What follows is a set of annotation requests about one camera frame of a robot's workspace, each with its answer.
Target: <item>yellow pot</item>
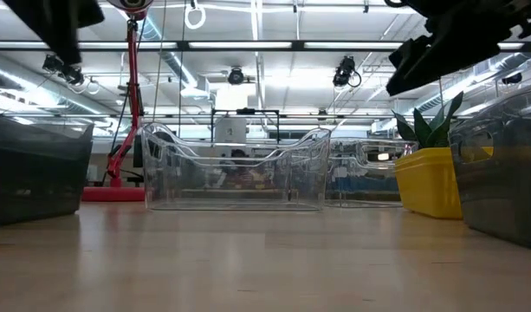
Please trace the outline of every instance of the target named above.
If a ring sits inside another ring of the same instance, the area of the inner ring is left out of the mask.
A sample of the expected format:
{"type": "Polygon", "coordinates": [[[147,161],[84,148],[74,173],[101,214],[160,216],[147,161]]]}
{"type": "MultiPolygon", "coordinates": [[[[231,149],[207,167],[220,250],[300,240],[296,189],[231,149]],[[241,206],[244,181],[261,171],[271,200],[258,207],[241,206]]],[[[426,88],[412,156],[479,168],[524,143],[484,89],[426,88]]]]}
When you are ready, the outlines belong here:
{"type": "Polygon", "coordinates": [[[396,180],[405,209],[434,218],[462,218],[449,147],[424,148],[396,160],[396,180]]]}

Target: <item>floor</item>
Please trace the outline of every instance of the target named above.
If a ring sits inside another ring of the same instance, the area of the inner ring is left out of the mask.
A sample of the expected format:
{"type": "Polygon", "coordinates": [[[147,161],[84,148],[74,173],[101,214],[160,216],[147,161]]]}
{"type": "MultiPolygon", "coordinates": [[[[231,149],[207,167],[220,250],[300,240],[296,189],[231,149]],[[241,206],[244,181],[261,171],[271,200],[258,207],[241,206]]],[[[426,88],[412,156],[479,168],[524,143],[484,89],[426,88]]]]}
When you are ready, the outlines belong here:
{"type": "Polygon", "coordinates": [[[0,227],[0,311],[531,311],[531,250],[401,209],[83,205],[0,227]]]}

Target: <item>clear plastic bin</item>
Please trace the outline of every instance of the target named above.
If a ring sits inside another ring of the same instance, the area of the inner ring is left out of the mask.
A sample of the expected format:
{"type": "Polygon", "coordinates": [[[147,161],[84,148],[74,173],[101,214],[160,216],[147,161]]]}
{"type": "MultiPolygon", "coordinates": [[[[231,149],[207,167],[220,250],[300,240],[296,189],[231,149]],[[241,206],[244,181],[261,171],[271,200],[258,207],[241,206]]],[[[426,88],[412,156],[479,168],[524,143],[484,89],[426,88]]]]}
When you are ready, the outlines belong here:
{"type": "Polygon", "coordinates": [[[464,222],[531,247],[531,92],[455,127],[450,147],[464,222]]]}
{"type": "Polygon", "coordinates": [[[331,139],[330,149],[328,206],[401,206],[394,162],[416,150],[416,142],[336,138],[331,139]]]}
{"type": "Polygon", "coordinates": [[[166,126],[142,129],[146,206],[153,210],[320,210],[330,131],[292,145],[186,142],[166,126]]]}

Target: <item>gray plastic bin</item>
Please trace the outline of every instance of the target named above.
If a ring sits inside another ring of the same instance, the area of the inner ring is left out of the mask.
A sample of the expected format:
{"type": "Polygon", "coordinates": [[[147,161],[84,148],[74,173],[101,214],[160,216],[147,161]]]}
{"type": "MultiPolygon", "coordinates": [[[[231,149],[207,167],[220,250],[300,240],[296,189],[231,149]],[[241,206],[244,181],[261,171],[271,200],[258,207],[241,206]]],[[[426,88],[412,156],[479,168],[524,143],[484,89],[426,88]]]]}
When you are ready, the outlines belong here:
{"type": "Polygon", "coordinates": [[[0,225],[79,209],[94,125],[77,137],[0,118],[0,225]]]}
{"type": "Polygon", "coordinates": [[[450,132],[465,223],[531,248],[531,92],[450,132]]]}

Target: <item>plant leaf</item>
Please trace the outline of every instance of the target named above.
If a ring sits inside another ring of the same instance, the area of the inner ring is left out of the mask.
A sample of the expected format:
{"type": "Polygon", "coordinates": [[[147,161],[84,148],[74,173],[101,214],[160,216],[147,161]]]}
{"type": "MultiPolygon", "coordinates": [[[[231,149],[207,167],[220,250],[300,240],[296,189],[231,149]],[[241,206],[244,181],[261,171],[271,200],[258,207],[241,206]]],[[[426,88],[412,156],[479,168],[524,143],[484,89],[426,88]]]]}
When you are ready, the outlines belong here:
{"type": "Polygon", "coordinates": [[[452,118],[454,113],[462,106],[462,102],[463,102],[463,91],[460,92],[452,100],[452,103],[450,104],[450,110],[448,110],[448,115],[446,116],[446,120],[445,120],[445,121],[448,121],[448,124],[450,124],[450,119],[452,118]]]}
{"type": "Polygon", "coordinates": [[[411,126],[407,123],[404,116],[392,111],[397,121],[398,132],[404,140],[418,140],[411,126]]]}
{"type": "Polygon", "coordinates": [[[431,123],[429,123],[429,127],[431,128],[431,131],[434,131],[436,128],[440,127],[440,125],[442,125],[443,122],[444,122],[444,107],[440,108],[435,118],[431,120],[431,123]]]}
{"type": "Polygon", "coordinates": [[[421,112],[419,112],[416,108],[413,109],[413,119],[415,120],[415,136],[418,138],[419,144],[421,146],[426,146],[427,140],[432,133],[431,127],[429,127],[429,124],[427,124],[427,122],[424,120],[421,112]]]}
{"type": "Polygon", "coordinates": [[[457,111],[457,109],[462,106],[463,101],[463,92],[458,94],[450,104],[450,110],[444,122],[438,126],[435,130],[432,131],[429,139],[427,139],[426,146],[424,147],[447,147],[448,142],[448,132],[450,130],[450,123],[452,116],[457,111]]]}

